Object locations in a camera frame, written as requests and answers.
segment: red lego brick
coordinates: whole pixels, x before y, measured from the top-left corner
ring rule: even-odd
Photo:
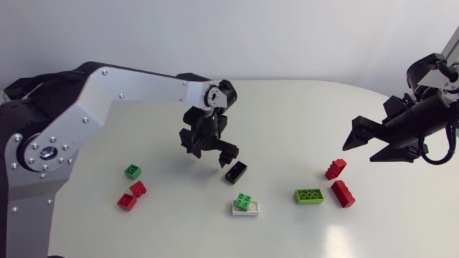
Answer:
[[[123,194],[123,197],[121,197],[120,201],[118,201],[118,205],[119,207],[130,211],[132,207],[134,207],[134,204],[136,204],[136,202],[137,202],[136,197],[125,193]]]
[[[129,189],[132,191],[135,197],[140,197],[142,194],[146,193],[146,188],[143,185],[142,181],[139,181],[133,184]]]
[[[325,177],[328,180],[337,178],[339,174],[343,171],[344,167],[346,167],[346,165],[347,165],[346,161],[344,161],[344,159],[342,158],[335,160],[334,162],[331,163],[327,172],[325,172]]]
[[[356,202],[356,199],[352,196],[352,193],[347,189],[346,184],[344,184],[342,180],[336,180],[331,186],[331,190],[333,190],[343,208],[350,207]]]

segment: white lego brick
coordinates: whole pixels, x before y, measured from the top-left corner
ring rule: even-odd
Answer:
[[[260,207],[258,206],[258,200],[252,200],[247,211],[236,208],[236,200],[232,202],[232,215],[233,216],[258,216],[260,213]]]

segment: table surface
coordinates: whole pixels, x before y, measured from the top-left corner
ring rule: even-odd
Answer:
[[[222,140],[237,145],[244,176],[227,183],[218,151],[186,154],[184,103],[117,102],[105,127],[80,151],[57,193],[49,254],[81,257],[456,257],[459,157],[443,166],[370,163],[378,140],[341,150],[358,115],[380,122],[387,97],[318,81],[233,81],[238,101]],[[444,132],[427,138],[431,156],[448,149]],[[348,165],[356,199],[341,208],[324,173]],[[148,193],[131,211],[117,206],[142,168]],[[322,204],[297,205],[296,189],[319,188]],[[232,216],[239,192],[260,215]]]

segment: black robotic claw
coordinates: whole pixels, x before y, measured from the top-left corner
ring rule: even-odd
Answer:
[[[235,89],[225,80],[219,84],[219,89],[227,96],[229,108],[237,99]],[[187,153],[193,153],[197,158],[201,158],[201,151],[221,151],[219,163],[222,168],[239,154],[235,145],[220,140],[227,126],[227,117],[223,115],[226,109],[215,108],[206,112],[196,107],[190,108],[184,115],[184,123],[190,125],[191,130],[182,129],[179,133],[181,145]]]

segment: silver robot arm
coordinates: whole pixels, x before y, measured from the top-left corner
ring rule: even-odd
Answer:
[[[177,77],[88,62],[76,70],[20,79],[0,106],[0,257],[44,258],[55,194],[67,182],[82,145],[105,123],[113,101],[187,102],[193,107],[180,132],[188,153],[222,151],[222,114],[237,99],[230,82]]]

